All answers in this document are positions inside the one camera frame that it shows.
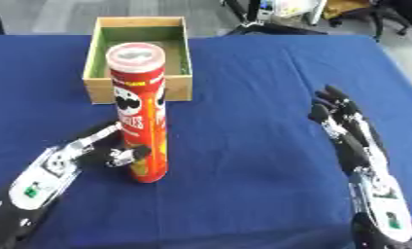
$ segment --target navy blue cloth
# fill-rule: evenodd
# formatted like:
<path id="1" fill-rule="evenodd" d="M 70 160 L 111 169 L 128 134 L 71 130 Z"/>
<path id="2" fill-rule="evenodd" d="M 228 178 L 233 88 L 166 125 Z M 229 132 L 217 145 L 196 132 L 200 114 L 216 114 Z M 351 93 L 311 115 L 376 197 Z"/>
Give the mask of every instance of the navy blue cloth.
<path id="1" fill-rule="evenodd" d="M 45 147 L 116 116 L 91 105 L 88 36 L 0 37 L 0 187 Z M 169 172 L 137 184 L 84 172 L 30 248 L 341 248 L 347 179 L 313 92 L 347 92 L 374 122 L 412 212 L 412 87 L 362 36 L 189 40 L 193 101 L 167 103 Z"/>

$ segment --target pringles can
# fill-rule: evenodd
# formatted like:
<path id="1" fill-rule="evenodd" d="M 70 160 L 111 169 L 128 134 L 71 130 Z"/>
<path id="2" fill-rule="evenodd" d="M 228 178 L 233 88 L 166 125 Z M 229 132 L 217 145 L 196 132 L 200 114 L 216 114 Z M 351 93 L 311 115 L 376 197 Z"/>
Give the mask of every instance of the pringles can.
<path id="1" fill-rule="evenodd" d="M 147 145 L 151 153 L 130 165 L 135 179 L 151 183 L 168 169 L 165 119 L 165 53 L 148 43 L 125 43 L 106 53 L 122 134 L 127 147 Z"/>

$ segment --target open box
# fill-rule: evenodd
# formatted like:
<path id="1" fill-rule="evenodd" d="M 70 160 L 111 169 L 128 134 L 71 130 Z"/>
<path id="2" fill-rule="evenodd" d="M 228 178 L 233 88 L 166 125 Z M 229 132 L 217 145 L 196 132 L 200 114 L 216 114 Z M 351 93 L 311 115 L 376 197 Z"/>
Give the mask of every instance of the open box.
<path id="1" fill-rule="evenodd" d="M 192 70 L 184 18 L 98 18 L 83 75 L 92 103 L 114 102 L 105 54 L 113 45 L 126 42 L 147 42 L 162 47 L 166 57 L 166 100 L 192 99 Z"/>

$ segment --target robotic arm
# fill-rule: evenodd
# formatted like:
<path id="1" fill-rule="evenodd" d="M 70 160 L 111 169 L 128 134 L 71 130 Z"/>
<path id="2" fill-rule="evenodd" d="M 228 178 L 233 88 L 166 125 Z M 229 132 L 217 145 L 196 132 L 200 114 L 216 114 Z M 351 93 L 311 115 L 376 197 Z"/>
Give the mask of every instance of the robotic arm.
<path id="1" fill-rule="evenodd" d="M 123 149 L 120 122 L 96 126 L 66 145 L 46 149 L 0 191 L 0 249 L 17 248 L 41 224 L 84 166 L 119 167 L 143 159 L 146 146 Z"/>
<path id="2" fill-rule="evenodd" d="M 412 249 L 412 217 L 380 136 L 340 90 L 326 86 L 316 95 L 309 119 L 326 132 L 349 179 L 356 248 Z"/>

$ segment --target robot finger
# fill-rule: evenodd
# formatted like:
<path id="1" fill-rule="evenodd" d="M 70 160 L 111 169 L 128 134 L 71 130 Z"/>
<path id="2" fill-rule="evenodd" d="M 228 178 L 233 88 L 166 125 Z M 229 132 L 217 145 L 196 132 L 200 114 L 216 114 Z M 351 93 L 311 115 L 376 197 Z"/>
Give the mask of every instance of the robot finger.
<path id="1" fill-rule="evenodd" d="M 312 105 L 312 110 L 308 115 L 309 120 L 314 121 L 318 124 L 325 122 L 330 117 L 330 112 L 324 104 L 315 103 Z"/>

